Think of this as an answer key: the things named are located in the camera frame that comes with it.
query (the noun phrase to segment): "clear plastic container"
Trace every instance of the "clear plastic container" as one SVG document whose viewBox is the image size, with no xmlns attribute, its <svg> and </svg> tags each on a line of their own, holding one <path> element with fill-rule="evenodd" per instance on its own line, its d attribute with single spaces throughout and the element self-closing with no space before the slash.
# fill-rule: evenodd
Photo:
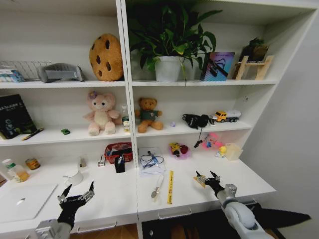
<svg viewBox="0 0 319 239">
<path fill-rule="evenodd" d="M 19 164 L 15 164 L 12 159 L 8 158 L 2 161 L 4 166 L 8 169 L 8 174 L 18 183 L 24 182 L 29 178 L 29 174 Z"/>
<path fill-rule="evenodd" d="M 130 132 L 130 119 L 128 113 L 128 107 L 126 105 L 122 105 L 122 123 L 124 127 L 124 132 Z"/>
<path fill-rule="evenodd" d="M 225 144 L 227 151 L 225 153 L 225 156 L 228 160 L 237 160 L 243 150 L 238 147 L 235 143 L 227 143 Z"/>
</svg>

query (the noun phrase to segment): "small potted plant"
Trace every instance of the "small potted plant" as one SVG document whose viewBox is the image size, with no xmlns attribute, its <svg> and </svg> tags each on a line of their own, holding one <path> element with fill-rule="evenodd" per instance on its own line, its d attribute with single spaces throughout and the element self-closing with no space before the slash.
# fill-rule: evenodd
<svg viewBox="0 0 319 239">
<path fill-rule="evenodd" d="M 213 10 L 199 15 L 190 7 L 178 3 L 148 6 L 147 9 L 135 9 L 133 17 L 139 27 L 130 27 L 137 37 L 130 51 L 141 54 L 140 66 L 145 65 L 156 72 L 156 80 L 161 82 L 177 81 L 180 69 L 185 78 L 184 60 L 196 60 L 200 69 L 205 54 L 215 50 L 216 38 L 213 33 L 204 31 L 201 22 L 221 10 Z"/>
<path fill-rule="evenodd" d="M 244 47 L 239 61 L 241 61 L 244 56 L 248 56 L 248 61 L 262 61 L 267 51 L 268 45 L 265 44 L 265 41 L 256 37 L 249 42 L 248 46 Z"/>
</svg>

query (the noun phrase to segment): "white shelving unit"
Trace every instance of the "white shelving unit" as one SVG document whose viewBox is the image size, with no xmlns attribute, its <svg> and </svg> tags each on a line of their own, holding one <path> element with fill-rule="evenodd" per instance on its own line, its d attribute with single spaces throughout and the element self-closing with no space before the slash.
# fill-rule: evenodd
<svg viewBox="0 0 319 239">
<path fill-rule="evenodd" d="M 236 62 L 242 47 L 249 40 L 261 36 L 270 45 L 268 54 L 275 56 L 274 61 L 262 81 L 247 78 L 240 81 L 203 82 L 199 80 L 200 71 L 194 64 L 193 69 L 186 65 L 186 83 L 182 73 L 179 81 L 165 83 L 155 81 L 154 73 L 141 70 L 138 53 L 129 50 L 129 25 L 133 21 L 128 19 L 127 12 L 129 5 L 135 2 L 0 1 L 1 32 L 5 32 L 0 37 L 0 60 L 74 64 L 81 67 L 88 80 L 47 84 L 41 81 L 0 83 L 0 95 L 20 94 L 36 125 L 45 128 L 26 141 L 21 141 L 22 135 L 0 141 L 0 155 L 3 157 L 0 159 L 10 157 L 24 164 L 27 158 L 36 157 L 41 163 L 41 167 L 32 171 L 31 178 L 25 183 L 8 182 L 2 186 L 0 198 L 12 187 L 58 184 L 35 219 L 0 224 L 0 238 L 23 239 L 30 234 L 29 238 L 34 239 L 33 230 L 41 220 L 56 218 L 60 212 L 56 196 L 65 187 L 61 176 L 67 168 L 77 164 L 77 158 L 84 154 L 88 161 L 85 179 L 72 188 L 71 194 L 84 193 L 94 180 L 96 195 L 77 213 L 76 226 L 72 232 L 76 232 L 78 227 L 82 230 L 111 228 L 218 208 L 211 190 L 201 188 L 194 181 L 196 170 L 203 174 L 212 170 L 221 176 L 222 184 L 237 185 L 237 197 L 241 201 L 252 197 L 263 200 L 275 191 L 241 160 L 227 161 L 216 158 L 212 150 L 206 151 L 202 147 L 194 149 L 200 130 L 189 128 L 181 116 L 240 110 L 242 116 L 238 122 L 207 126 L 201 137 L 208 132 L 216 132 L 222 142 L 234 142 L 243 147 L 309 29 L 318 7 L 308 3 L 278 3 L 275 0 L 199 3 L 195 9 L 200 13 L 211 9 L 223 10 L 202 24 L 204 30 L 215 34 L 216 51 L 236 52 Z M 103 33 L 114 34 L 121 42 L 124 81 L 101 82 L 92 72 L 89 49 Z M 98 136 L 88 135 L 89 123 L 82 116 L 90 111 L 85 99 L 92 90 L 112 92 L 116 96 L 118 110 L 121 105 L 128 105 L 130 133 L 125 133 L 123 127 L 118 125 L 115 134 L 100 132 Z M 140 97 L 158 100 L 156 109 L 163 112 L 158 118 L 164 122 L 163 130 L 149 128 L 146 133 L 137 132 L 139 120 L 134 116 L 134 109 L 139 109 Z M 176 122 L 176 127 L 169 125 L 172 121 Z M 71 134 L 63 135 L 60 132 L 63 128 L 68 128 Z M 106 145 L 115 142 L 131 142 L 133 146 L 134 159 L 127 164 L 126 172 L 122 174 L 116 174 L 114 166 L 110 164 L 97 167 Z M 192 151 L 191 157 L 185 160 L 172 157 L 168 151 L 170 142 L 188 145 Z M 165 158 L 166 172 L 156 203 L 151 201 L 151 192 L 157 176 L 140 176 L 140 147 L 159 147 Z M 172 205 L 166 202 L 170 170 L 174 171 Z M 5 171 L 0 165 L 0 173 L 8 178 Z"/>
<path fill-rule="evenodd" d="M 0 89 L 36 89 L 36 88 L 87 88 L 87 87 L 111 87 L 125 86 L 124 81 L 55 81 L 51 83 L 43 83 L 40 80 L 26 82 L 0 82 Z"/>
</svg>

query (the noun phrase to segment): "spoon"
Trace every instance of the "spoon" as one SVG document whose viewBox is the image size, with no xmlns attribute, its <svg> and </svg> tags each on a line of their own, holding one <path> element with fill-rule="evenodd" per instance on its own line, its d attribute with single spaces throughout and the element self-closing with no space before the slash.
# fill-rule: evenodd
<svg viewBox="0 0 319 239">
<path fill-rule="evenodd" d="M 158 179 L 158 182 L 156 183 L 156 187 L 155 187 L 155 190 L 152 191 L 152 194 L 151 194 L 151 197 L 152 198 L 155 198 L 160 192 L 160 186 L 161 186 L 161 183 L 163 181 L 163 178 L 164 178 L 164 175 L 161 175 Z"/>
</svg>

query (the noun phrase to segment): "white cup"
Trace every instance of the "white cup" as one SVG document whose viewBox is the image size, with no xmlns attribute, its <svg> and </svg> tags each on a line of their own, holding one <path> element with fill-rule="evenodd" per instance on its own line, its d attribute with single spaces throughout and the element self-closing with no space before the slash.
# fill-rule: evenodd
<svg viewBox="0 0 319 239">
<path fill-rule="evenodd" d="M 72 186 L 78 185 L 83 180 L 83 175 L 78 168 L 68 171 L 63 177 L 67 178 L 64 182 L 67 187 L 70 186 L 70 184 L 72 184 Z"/>
</svg>

